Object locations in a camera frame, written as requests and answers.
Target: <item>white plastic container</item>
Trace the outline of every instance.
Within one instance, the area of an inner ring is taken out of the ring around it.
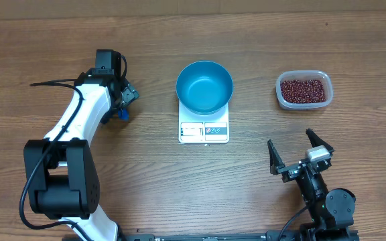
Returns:
[[[326,101],[319,103],[309,103],[309,104],[294,104],[286,101],[281,93],[281,82],[285,80],[319,80],[321,81],[324,87],[324,95],[326,97]],[[279,76],[276,81],[276,96],[278,97],[279,105],[281,108],[285,110],[309,110],[313,108],[321,108],[324,107],[333,99],[333,85],[330,77],[323,71],[319,70],[294,70],[285,72]]]

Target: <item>white kitchen scale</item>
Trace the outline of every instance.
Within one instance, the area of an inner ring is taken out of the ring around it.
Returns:
[[[178,119],[178,140],[182,144],[228,143],[229,104],[214,114],[195,114],[181,102]]]

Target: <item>kitchen scale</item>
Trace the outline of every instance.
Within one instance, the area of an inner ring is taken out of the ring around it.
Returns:
[[[212,61],[188,65],[178,76],[176,92],[180,143],[228,143],[233,80],[223,66]]]
[[[195,114],[181,102],[178,119],[178,140],[180,143],[228,143],[229,104],[214,114]]]

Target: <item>wood grain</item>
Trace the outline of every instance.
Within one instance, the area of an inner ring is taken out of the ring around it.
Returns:
[[[304,204],[295,183],[269,174],[266,141],[293,163],[313,128],[336,149],[323,174],[329,189],[357,196],[353,229],[362,240],[386,240],[386,11],[0,21],[0,240],[72,234],[28,230],[18,217],[23,146],[56,124],[72,96],[28,84],[77,77],[97,48],[127,56],[141,95],[129,124],[114,118],[92,143],[101,205],[126,233],[280,229]],[[178,144],[174,86],[197,60],[219,62],[235,81],[227,145]],[[280,109],[277,77],[308,69],[332,78],[330,106]],[[29,208],[27,217],[48,222]]]

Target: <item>black cable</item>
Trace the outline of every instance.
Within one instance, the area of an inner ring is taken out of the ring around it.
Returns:
[[[61,79],[61,80],[49,80],[45,82],[40,82],[40,83],[33,83],[30,84],[29,86],[43,86],[43,85],[51,85],[51,83],[60,83],[60,82],[70,82],[70,81],[76,81],[76,79]]]
[[[46,229],[46,228],[53,228],[53,227],[59,226],[59,225],[71,225],[71,228],[72,229],[76,228],[87,241],[92,241],[87,236],[86,232],[82,228],[80,228],[76,222],[73,222],[73,221],[58,221],[58,222],[54,222],[54,223],[51,223],[51,224],[33,225],[25,217],[24,206],[25,206],[26,194],[27,194],[27,191],[28,191],[29,187],[31,186],[32,180],[35,177],[35,174],[36,174],[36,172],[38,170],[38,167],[43,163],[44,158],[52,150],[52,148],[58,142],[60,137],[66,132],[66,130],[70,126],[71,122],[74,120],[75,116],[77,115],[78,111],[80,110],[81,104],[82,104],[82,102],[84,100],[81,91],[79,89],[77,89],[77,87],[71,86],[69,84],[58,83],[58,82],[65,82],[65,81],[72,81],[72,80],[52,80],[52,81],[47,81],[47,82],[42,82],[42,83],[30,84],[30,86],[61,86],[61,87],[71,88],[71,89],[75,90],[78,93],[79,99],[78,99],[77,107],[75,108],[75,110],[72,113],[71,117],[68,119],[66,124],[64,126],[62,126],[62,129],[60,130],[59,134],[54,138],[54,140],[50,143],[50,145],[46,148],[46,150],[44,150],[42,156],[40,157],[39,161],[37,162],[37,165],[34,167],[34,170],[31,172],[31,175],[29,176],[29,179],[26,181],[25,187],[23,187],[23,191],[22,191],[21,197],[20,197],[19,215],[20,215],[20,219],[23,222],[23,224],[25,224],[28,228],[31,228],[33,230],[42,230],[42,229]]]
[[[279,233],[279,236],[278,236],[278,239],[277,241],[281,241],[281,237],[282,237],[282,234],[285,232],[285,230],[292,224],[292,222],[298,218],[300,216],[300,214],[302,214],[304,211],[306,211],[309,207],[306,206],[304,208],[302,208],[300,211],[298,211],[296,214],[294,214],[294,216],[292,218],[290,218],[290,220],[288,220],[288,222],[284,225],[284,227],[282,228],[281,232]]]

